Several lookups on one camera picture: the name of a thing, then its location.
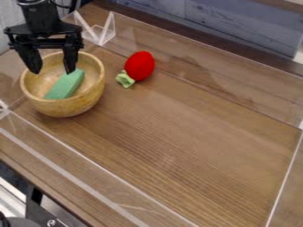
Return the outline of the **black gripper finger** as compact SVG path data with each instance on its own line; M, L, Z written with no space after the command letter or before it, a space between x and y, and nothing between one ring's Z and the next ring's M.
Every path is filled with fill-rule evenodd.
M19 57L24 61L28 70L33 74L39 74L43 67L43 59L40 57L39 50L32 46L17 46L16 52L19 54Z
M63 47L64 53L64 67L67 74L71 74L76 70L76 64L79 60L79 49L72 43L65 43Z

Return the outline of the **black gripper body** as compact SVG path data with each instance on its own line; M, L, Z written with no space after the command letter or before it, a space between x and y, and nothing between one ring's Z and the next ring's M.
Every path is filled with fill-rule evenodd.
M17 1L25 23L7 27L11 49L32 46L35 49L63 49L65 43L83 48L83 28L61 20L57 8L68 8L55 1Z

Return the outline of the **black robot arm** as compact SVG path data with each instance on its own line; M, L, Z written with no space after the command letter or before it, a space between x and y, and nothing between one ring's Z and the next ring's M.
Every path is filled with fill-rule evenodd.
M81 26L64 22L53 0L16 0L25 23L4 28L8 45L19 54L28 70L39 74L43 67L40 49L61 49L63 64L68 74L76 70L79 50L84 47Z

